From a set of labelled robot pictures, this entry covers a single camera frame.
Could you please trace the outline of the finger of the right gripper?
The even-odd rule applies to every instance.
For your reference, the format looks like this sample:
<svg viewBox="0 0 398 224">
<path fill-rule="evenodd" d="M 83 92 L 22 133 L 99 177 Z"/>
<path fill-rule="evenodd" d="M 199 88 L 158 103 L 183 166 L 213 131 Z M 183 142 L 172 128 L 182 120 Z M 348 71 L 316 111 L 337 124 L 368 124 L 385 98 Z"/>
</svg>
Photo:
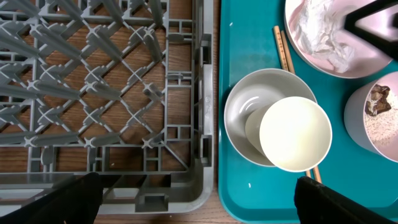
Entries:
<svg viewBox="0 0 398 224">
<path fill-rule="evenodd" d="M 377 0 L 347 14 L 344 22 L 344 29 L 356 37 L 368 42 L 393 60 L 397 60 L 397 40 L 387 40 L 366 29 L 360 28 L 356 23 L 365 17 L 372 16 L 386 9 L 397 5 L 397 0 Z"/>
</svg>

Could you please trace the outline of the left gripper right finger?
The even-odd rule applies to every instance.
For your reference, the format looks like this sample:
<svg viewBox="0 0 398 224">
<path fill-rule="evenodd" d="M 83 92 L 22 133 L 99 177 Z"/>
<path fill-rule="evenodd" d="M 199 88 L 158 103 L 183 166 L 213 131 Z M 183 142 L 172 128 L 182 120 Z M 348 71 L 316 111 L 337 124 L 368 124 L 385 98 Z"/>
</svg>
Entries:
<svg viewBox="0 0 398 224">
<path fill-rule="evenodd" d="M 297 179 L 294 204 L 301 224 L 392 223 L 309 177 Z"/>
</svg>

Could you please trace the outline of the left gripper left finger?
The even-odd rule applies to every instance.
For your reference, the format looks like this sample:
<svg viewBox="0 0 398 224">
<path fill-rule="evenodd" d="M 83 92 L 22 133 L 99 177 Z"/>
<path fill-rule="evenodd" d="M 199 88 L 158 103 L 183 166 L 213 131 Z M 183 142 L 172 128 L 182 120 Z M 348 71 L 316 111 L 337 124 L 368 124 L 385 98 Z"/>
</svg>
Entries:
<svg viewBox="0 0 398 224">
<path fill-rule="evenodd" d="M 103 202 L 99 174 L 91 172 L 1 217 L 3 224 L 93 224 Z"/>
</svg>

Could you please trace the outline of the brown food scrap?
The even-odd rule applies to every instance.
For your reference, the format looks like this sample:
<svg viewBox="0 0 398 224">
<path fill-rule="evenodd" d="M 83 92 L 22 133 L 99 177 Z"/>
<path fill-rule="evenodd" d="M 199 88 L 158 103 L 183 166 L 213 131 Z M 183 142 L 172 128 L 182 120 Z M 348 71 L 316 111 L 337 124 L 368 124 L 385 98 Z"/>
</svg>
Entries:
<svg viewBox="0 0 398 224">
<path fill-rule="evenodd" d="M 375 84 L 366 100 L 364 112 L 370 116 L 377 116 L 378 114 L 389 111 L 391 105 L 387 101 L 387 97 L 390 90 L 388 86 Z"/>
</svg>

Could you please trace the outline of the white paper cup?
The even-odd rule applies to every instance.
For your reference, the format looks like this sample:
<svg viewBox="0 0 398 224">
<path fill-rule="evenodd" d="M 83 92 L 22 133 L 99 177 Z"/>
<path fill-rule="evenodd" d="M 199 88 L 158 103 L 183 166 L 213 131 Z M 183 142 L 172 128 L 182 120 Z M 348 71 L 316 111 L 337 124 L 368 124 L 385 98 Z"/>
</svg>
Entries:
<svg viewBox="0 0 398 224">
<path fill-rule="evenodd" d="M 322 107 L 300 96 L 286 97 L 252 112 L 245 133 L 272 165 L 288 172 L 305 172 L 319 165 L 333 138 Z"/>
</svg>

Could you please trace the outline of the white napkin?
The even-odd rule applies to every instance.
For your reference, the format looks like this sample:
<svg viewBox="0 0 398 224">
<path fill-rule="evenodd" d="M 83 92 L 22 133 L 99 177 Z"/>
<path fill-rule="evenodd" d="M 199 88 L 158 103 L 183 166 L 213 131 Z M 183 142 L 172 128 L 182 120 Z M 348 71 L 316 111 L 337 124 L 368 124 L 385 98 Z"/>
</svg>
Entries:
<svg viewBox="0 0 398 224">
<path fill-rule="evenodd" d="M 305 0 L 295 24 L 296 39 L 306 53 L 327 60 L 338 73 L 347 72 L 355 49 L 337 39 L 343 15 L 332 11 L 333 0 Z"/>
</svg>

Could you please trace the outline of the small pink bowl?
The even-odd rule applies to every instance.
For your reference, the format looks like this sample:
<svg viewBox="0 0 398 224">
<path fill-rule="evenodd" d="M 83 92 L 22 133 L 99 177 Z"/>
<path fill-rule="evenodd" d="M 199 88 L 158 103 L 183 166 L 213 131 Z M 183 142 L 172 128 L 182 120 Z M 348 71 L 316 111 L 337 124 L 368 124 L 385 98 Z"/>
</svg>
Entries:
<svg viewBox="0 0 398 224">
<path fill-rule="evenodd" d="M 377 116 L 370 116 L 364 109 L 375 84 L 391 89 L 387 97 L 391 109 Z M 388 73 L 358 88 L 346 103 L 344 124 L 352 140 L 359 146 L 397 162 L 397 72 Z"/>
</svg>

